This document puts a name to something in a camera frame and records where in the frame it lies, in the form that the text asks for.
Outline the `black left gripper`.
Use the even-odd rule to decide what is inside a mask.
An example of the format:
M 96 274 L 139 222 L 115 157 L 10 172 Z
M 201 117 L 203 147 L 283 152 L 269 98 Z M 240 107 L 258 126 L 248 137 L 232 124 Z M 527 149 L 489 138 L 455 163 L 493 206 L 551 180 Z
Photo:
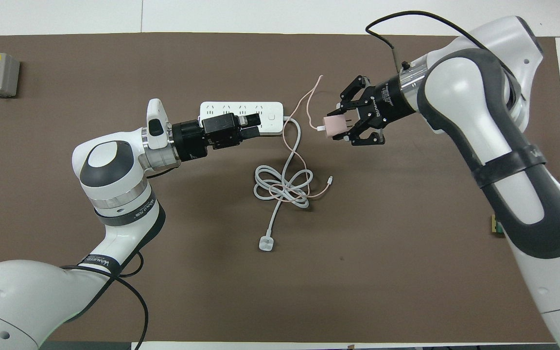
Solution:
M 197 120 L 179 122 L 173 125 L 174 148 L 180 160 L 204 158 L 209 146 L 229 148 L 255 138 L 256 128 L 252 127 L 260 124 L 259 114 L 240 115 L 238 122 L 233 113 L 207 118 L 202 126 Z

